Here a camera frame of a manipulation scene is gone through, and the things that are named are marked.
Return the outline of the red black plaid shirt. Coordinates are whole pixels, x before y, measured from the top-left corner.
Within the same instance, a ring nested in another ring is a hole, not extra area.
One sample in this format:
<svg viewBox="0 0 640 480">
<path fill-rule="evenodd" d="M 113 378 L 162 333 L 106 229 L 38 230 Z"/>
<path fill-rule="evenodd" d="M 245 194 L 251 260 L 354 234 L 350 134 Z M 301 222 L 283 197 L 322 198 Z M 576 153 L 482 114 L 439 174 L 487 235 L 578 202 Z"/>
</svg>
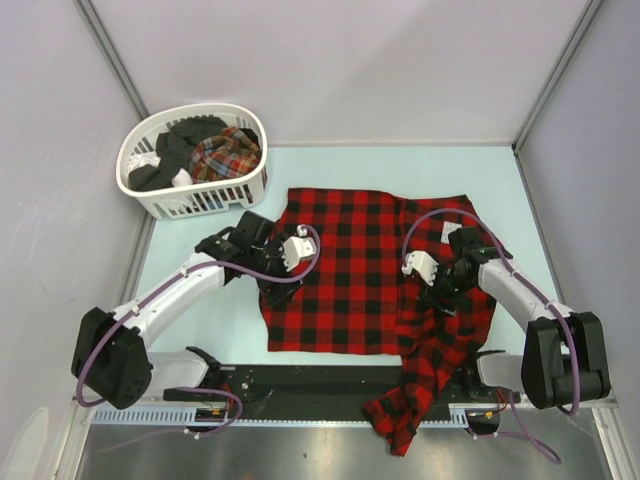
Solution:
<svg viewBox="0 0 640 480">
<path fill-rule="evenodd" d="M 446 315 L 418 300 L 423 284 L 405 276 L 405 251 L 441 263 L 453 254 L 442 236 L 449 224 L 470 226 L 475 209 L 464 196 L 406 199 L 367 190 L 292 188 L 277 227 L 292 234 L 311 225 L 321 251 L 302 288 L 286 305 L 261 305 L 268 348 L 358 355 L 397 355 L 413 416 L 374 427 L 395 456 L 406 454 L 417 429 L 454 372 L 487 341 L 496 303 L 470 293 L 468 312 Z"/>
</svg>

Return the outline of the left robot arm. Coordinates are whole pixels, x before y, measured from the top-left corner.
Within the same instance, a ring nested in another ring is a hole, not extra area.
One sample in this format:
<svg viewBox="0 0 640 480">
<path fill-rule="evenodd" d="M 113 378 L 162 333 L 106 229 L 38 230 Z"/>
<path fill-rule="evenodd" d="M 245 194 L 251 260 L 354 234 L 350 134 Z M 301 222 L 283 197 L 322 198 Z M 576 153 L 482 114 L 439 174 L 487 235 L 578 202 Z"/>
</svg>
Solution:
<svg viewBox="0 0 640 480">
<path fill-rule="evenodd" d="M 315 267 L 317 231 L 305 224 L 292 234 L 254 212 L 201 240 L 186 261 L 149 292 L 110 311 L 95 307 L 82 318 L 72 358 L 75 398 L 83 407 L 108 403 L 124 410 L 146 397 L 165 401 L 225 400 L 220 363 L 203 349 L 153 353 L 158 338 L 204 297 L 243 275 L 255 279 L 271 306 L 292 300 L 304 265 Z"/>
</svg>

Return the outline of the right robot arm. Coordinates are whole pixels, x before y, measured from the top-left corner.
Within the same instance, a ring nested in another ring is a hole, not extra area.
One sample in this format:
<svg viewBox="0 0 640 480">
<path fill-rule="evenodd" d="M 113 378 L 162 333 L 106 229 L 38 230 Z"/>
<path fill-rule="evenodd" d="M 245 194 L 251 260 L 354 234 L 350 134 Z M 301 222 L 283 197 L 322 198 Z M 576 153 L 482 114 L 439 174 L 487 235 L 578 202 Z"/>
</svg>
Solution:
<svg viewBox="0 0 640 480">
<path fill-rule="evenodd" d="M 520 354 L 478 355 L 476 367 L 461 376 L 469 399 L 484 401 L 501 387 L 525 394 L 541 410 L 571 410 L 610 394 L 604 333 L 595 314 L 550 299 L 516 267 L 508 250 L 485 244 L 474 227 L 452 232 L 449 242 L 451 262 L 421 256 L 423 300 L 453 315 L 470 311 L 470 293 L 478 289 L 501 305 L 525 334 Z"/>
</svg>

